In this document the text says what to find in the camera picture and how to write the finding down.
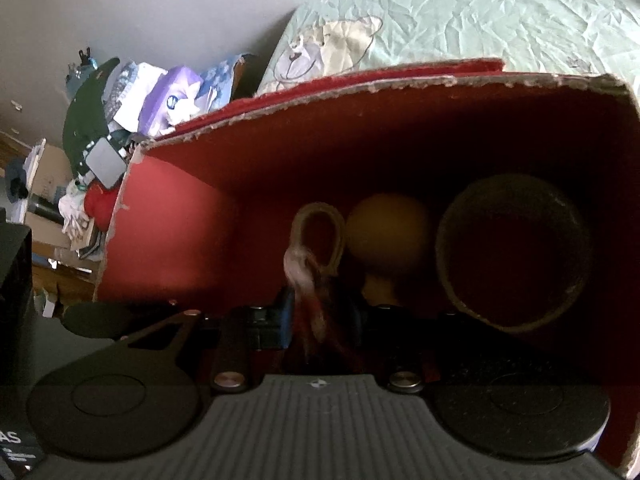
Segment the wooden knob massager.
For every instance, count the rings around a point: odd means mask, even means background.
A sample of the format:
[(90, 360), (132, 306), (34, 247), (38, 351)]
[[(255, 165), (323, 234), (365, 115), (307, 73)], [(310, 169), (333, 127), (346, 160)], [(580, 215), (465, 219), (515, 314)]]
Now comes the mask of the wooden knob massager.
[(419, 262), (426, 243), (424, 208), (406, 196), (375, 194), (352, 208), (345, 234), (348, 250), (366, 270), (363, 298), (371, 306), (397, 306), (395, 285)]

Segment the red cardboard box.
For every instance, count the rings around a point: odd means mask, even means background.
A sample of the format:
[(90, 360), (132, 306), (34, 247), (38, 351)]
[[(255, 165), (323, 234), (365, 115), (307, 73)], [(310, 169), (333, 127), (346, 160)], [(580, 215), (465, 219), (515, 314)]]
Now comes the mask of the red cardboard box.
[[(588, 250), (564, 313), (505, 333), (449, 301), (439, 223), (473, 184), (521, 174), (570, 206)], [(394, 288), (442, 380), (392, 393), (369, 367), (376, 306), (346, 246), (360, 200), (425, 210)], [(294, 294), (291, 347), (247, 392), (211, 392), (203, 321)], [(38, 434), (109, 477), (626, 479), (639, 455), (639, 114), (616, 78), (496, 61), (319, 79), (235, 101), (137, 148), (112, 214), (101, 302), (200, 309), (102, 352)]]

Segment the green patterned bed sheet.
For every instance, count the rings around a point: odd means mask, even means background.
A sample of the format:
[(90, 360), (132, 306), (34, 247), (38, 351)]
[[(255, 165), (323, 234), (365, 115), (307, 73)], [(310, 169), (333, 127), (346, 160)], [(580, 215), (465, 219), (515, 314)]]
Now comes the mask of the green patterned bed sheet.
[(470, 58), (510, 72), (611, 74), (637, 90), (639, 0), (314, 0), (293, 13), (258, 91)]

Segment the blue patterned bag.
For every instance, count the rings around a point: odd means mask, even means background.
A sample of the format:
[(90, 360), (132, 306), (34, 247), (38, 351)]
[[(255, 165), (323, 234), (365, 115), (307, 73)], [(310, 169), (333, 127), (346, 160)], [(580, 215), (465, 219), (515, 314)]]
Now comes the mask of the blue patterned bag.
[(230, 56), (201, 73), (202, 84), (194, 100), (202, 114), (227, 106), (246, 69), (249, 54)]

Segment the dark green felt hat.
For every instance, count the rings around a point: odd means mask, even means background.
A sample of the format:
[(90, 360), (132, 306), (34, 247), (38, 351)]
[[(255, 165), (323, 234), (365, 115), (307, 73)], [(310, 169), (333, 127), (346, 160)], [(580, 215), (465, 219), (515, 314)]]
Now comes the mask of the dark green felt hat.
[(67, 109), (63, 128), (63, 150), (74, 174), (85, 174), (88, 145), (108, 133), (102, 96), (119, 58), (110, 58), (82, 83)]

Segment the red plush toy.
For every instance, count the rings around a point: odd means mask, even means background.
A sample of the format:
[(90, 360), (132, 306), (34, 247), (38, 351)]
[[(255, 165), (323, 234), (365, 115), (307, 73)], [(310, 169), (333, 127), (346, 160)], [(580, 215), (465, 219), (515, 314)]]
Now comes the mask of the red plush toy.
[(84, 200), (85, 213), (94, 220), (94, 225), (101, 232), (106, 232), (110, 226), (118, 192), (118, 186), (108, 190), (99, 181), (93, 181), (88, 187)]

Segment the purple cartoon tissue pack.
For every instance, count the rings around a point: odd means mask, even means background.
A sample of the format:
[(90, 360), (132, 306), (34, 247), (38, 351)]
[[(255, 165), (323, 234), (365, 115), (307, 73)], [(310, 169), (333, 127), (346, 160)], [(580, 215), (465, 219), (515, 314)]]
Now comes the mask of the purple cartoon tissue pack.
[(139, 115), (138, 133), (148, 138), (165, 132), (198, 114), (195, 104), (203, 79), (186, 66), (176, 66), (160, 76), (146, 96)]

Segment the white square card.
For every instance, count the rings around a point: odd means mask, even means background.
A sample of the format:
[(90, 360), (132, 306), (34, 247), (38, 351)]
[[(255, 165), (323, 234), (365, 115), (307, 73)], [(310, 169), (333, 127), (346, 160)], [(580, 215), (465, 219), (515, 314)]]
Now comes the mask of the white square card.
[(93, 145), (85, 157), (85, 162), (94, 176), (108, 190), (114, 188), (127, 170), (126, 162), (107, 138), (101, 138)]

